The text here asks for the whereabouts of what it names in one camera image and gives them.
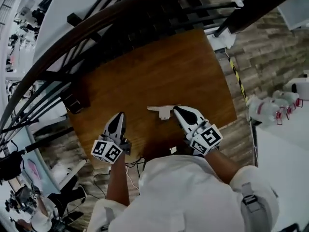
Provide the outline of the pink notebook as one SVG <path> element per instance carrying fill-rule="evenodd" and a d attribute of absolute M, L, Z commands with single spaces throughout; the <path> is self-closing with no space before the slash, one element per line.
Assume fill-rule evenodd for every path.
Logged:
<path fill-rule="evenodd" d="M 30 159 L 27 160 L 27 163 L 28 163 L 28 168 L 29 168 L 31 179 L 33 181 L 34 180 L 41 181 L 40 173 L 36 167 L 36 164 Z"/>

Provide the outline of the dark curved stair railing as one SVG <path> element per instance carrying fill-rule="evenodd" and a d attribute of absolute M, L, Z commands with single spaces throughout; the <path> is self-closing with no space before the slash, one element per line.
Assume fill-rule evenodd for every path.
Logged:
<path fill-rule="evenodd" d="M 122 0 L 103 8 L 73 27 L 30 68 L 10 98 L 0 119 L 0 147 L 24 126 L 38 120 L 59 101 L 66 84 L 83 72 L 72 69 L 102 50 L 103 60 L 197 24 L 235 33 L 286 0 L 243 0 L 235 9 L 232 0 Z"/>

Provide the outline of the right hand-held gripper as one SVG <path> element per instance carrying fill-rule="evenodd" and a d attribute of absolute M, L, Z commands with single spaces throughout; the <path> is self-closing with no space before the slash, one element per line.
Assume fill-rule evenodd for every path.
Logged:
<path fill-rule="evenodd" d="M 205 119 L 199 110 L 188 106 L 174 106 L 173 112 L 186 132 L 188 145 L 199 154 L 205 156 L 223 140 L 216 125 Z"/>

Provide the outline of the white round device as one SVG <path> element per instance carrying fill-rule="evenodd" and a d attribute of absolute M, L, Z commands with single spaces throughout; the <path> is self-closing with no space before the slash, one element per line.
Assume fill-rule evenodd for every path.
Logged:
<path fill-rule="evenodd" d="M 309 77 L 294 78 L 290 84 L 292 92 L 298 93 L 301 99 L 309 101 Z"/>

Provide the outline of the white table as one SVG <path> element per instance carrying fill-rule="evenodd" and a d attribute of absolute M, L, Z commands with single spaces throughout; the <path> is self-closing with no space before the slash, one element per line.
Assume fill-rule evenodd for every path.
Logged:
<path fill-rule="evenodd" d="M 278 195 L 279 216 L 274 231 L 296 223 L 309 224 L 309 152 L 256 128 L 258 168 Z"/>

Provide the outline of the small dark wooden organiser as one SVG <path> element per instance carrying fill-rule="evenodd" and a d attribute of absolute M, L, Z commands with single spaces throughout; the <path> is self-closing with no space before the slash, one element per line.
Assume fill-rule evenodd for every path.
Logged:
<path fill-rule="evenodd" d="M 60 97 L 67 110 L 72 114 L 78 114 L 90 106 L 88 94 L 84 90 L 68 88 L 61 92 Z"/>

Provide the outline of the black coat rack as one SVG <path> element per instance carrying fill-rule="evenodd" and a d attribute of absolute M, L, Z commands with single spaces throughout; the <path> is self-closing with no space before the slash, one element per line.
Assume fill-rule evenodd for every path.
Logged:
<path fill-rule="evenodd" d="M 39 147 L 42 147 L 42 146 L 45 146 L 46 144 L 52 142 L 53 140 L 57 139 L 57 138 L 60 138 L 70 132 L 74 131 L 74 128 L 73 127 L 70 127 L 70 128 L 67 128 L 65 130 L 62 130 L 62 131 L 59 131 L 55 134 L 52 134 L 50 136 L 47 136 L 33 144 L 30 144 L 28 146 L 26 146 L 22 151 L 21 151 L 21 154 L 24 155 L 24 154 L 27 154 Z"/>

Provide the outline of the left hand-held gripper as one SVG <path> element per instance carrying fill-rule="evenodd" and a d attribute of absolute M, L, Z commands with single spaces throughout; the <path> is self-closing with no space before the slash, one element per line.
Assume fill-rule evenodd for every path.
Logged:
<path fill-rule="evenodd" d="M 126 115 L 115 114 L 105 125 L 104 134 L 95 140 L 91 155 L 100 161 L 114 164 L 122 153 L 130 155 L 132 143 L 124 137 Z"/>

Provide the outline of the person's left forearm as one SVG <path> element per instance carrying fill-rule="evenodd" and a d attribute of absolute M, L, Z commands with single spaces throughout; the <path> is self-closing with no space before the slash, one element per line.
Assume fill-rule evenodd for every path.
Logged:
<path fill-rule="evenodd" d="M 106 199 L 118 202 L 124 206 L 129 206 L 130 204 L 124 153 L 111 166 Z"/>

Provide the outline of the wrapped water bottle pack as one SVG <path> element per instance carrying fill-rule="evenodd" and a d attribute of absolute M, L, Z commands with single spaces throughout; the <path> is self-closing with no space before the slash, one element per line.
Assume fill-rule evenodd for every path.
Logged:
<path fill-rule="evenodd" d="M 253 120 L 267 125 L 282 125 L 297 108 L 303 107 L 303 99 L 298 93 L 276 90 L 271 97 L 263 99 L 251 96 L 247 107 Z"/>

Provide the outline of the black hanging bag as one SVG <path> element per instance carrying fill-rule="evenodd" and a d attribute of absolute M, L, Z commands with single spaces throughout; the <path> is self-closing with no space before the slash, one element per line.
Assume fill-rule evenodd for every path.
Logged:
<path fill-rule="evenodd" d="M 21 164 L 24 168 L 22 155 L 25 151 L 14 151 L 10 155 L 0 158 L 0 182 L 9 181 L 19 176 L 22 172 Z"/>

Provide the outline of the person's white shirt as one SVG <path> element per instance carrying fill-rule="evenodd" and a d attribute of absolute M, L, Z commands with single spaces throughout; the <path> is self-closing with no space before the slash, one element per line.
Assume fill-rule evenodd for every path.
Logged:
<path fill-rule="evenodd" d="M 255 166 L 225 184 L 204 157 L 170 155 L 145 164 L 129 206 L 96 202 L 86 232 L 271 232 L 275 191 Z"/>

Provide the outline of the person's right forearm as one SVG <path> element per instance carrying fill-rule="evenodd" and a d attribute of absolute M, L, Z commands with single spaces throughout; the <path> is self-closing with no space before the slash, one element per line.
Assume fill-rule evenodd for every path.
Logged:
<path fill-rule="evenodd" d="M 206 154 L 204 159 L 225 184 L 230 184 L 235 174 L 241 169 L 233 160 L 218 150 Z"/>

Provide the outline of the wooden table with hairpin legs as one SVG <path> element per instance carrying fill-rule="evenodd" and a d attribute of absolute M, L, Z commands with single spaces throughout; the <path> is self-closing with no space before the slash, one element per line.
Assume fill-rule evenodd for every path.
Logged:
<path fill-rule="evenodd" d="M 183 143 L 175 117 L 163 121 L 149 106 L 190 106 L 218 128 L 237 118 L 221 66 L 199 29 L 150 43 L 100 65 L 75 82 L 73 94 L 88 103 L 69 117 L 95 169 L 105 163 L 91 155 L 93 143 L 119 112 L 126 115 L 125 136 L 132 143 L 128 161 Z"/>

